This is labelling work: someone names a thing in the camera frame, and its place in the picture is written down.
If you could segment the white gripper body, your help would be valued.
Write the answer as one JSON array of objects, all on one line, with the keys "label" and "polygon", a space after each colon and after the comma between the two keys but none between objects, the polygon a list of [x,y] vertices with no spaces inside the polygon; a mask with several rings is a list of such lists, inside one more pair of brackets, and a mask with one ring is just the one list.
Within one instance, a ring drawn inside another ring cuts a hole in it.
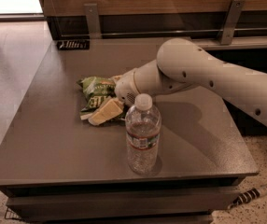
[{"label": "white gripper body", "polygon": [[132,69],[121,75],[116,82],[115,94],[127,106],[134,104],[135,97],[139,94],[134,82],[134,73]]}]

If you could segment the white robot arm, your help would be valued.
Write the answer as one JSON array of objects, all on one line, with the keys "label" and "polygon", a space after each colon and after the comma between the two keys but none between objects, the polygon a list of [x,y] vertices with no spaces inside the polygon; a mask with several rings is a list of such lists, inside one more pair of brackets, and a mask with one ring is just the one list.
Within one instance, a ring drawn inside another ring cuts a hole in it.
[{"label": "white robot arm", "polygon": [[226,63],[184,38],[164,42],[156,58],[115,80],[114,93],[127,106],[150,96],[202,86],[267,127],[267,73]]}]

